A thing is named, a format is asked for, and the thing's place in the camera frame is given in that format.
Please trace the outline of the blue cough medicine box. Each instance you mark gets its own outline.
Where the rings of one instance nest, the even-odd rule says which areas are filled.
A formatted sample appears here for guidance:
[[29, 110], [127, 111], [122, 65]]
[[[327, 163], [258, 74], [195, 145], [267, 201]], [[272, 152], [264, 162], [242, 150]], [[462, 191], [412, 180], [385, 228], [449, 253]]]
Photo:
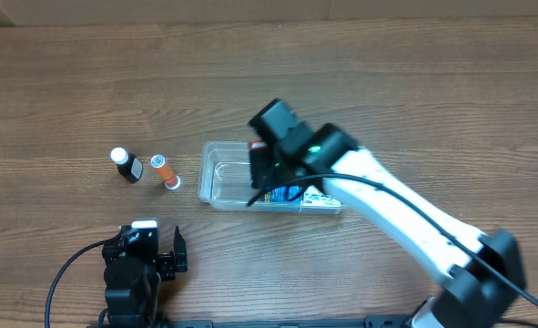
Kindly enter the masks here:
[[303, 189], [299, 186], [280, 187], [265, 194], [263, 200], [269, 203], [293, 203], [302, 201]]

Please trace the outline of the red white medicine box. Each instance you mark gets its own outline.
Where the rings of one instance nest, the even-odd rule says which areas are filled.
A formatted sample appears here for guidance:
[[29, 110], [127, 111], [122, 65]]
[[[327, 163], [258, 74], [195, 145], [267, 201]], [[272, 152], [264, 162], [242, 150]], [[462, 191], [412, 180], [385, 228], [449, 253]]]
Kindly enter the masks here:
[[248, 148], [249, 150], [253, 150], [253, 149], [263, 149], [267, 146], [267, 144], [261, 140], [261, 139], [258, 139], [258, 140], [252, 140], [248, 143]]

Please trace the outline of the white blue Hansaplast box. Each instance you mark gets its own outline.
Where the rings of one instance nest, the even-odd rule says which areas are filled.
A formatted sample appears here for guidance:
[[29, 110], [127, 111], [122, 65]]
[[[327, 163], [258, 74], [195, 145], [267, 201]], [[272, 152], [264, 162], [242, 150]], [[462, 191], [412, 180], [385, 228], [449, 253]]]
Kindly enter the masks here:
[[325, 195], [314, 186], [309, 186], [303, 193], [302, 201], [303, 206], [310, 207], [339, 207], [340, 203], [331, 197], [331, 195]]

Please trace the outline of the orange tablet tube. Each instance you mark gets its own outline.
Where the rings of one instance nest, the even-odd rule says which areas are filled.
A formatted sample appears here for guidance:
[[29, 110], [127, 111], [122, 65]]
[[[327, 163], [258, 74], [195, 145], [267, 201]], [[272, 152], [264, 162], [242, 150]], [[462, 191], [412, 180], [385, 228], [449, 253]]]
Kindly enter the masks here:
[[150, 160], [150, 164], [164, 181], [164, 185], [168, 190], [176, 190], [181, 185], [181, 178], [169, 166], [163, 155], [154, 155]]

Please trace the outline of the dark syrup bottle white cap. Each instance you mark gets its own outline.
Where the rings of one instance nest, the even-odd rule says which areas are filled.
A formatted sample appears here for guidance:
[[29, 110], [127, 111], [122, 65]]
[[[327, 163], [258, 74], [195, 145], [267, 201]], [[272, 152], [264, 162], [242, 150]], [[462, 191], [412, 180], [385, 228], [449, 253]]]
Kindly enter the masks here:
[[133, 153], [117, 147], [110, 152], [111, 160], [117, 165], [118, 173], [130, 183], [137, 183], [143, 175], [144, 166]]

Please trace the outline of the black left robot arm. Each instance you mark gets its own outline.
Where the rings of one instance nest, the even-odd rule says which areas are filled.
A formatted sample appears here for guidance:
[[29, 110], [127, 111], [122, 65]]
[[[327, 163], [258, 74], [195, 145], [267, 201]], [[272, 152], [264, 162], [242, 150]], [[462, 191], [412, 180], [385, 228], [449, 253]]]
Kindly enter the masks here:
[[173, 281], [188, 270], [187, 244], [175, 228], [174, 249], [158, 251], [159, 227], [155, 220], [134, 222], [120, 228], [102, 250], [106, 263], [104, 281], [110, 327], [164, 327], [172, 325], [157, 309], [162, 282]]

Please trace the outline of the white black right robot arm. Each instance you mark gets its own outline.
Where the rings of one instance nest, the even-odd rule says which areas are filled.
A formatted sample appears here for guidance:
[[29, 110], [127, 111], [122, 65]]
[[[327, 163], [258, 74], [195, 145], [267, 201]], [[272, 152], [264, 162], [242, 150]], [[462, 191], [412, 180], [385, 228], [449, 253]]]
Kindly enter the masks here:
[[519, 245], [509, 231], [489, 235], [435, 207], [333, 124], [317, 131], [296, 121], [250, 126], [279, 167], [279, 185], [314, 186], [359, 212], [442, 288], [407, 326], [492, 327], [523, 294]]

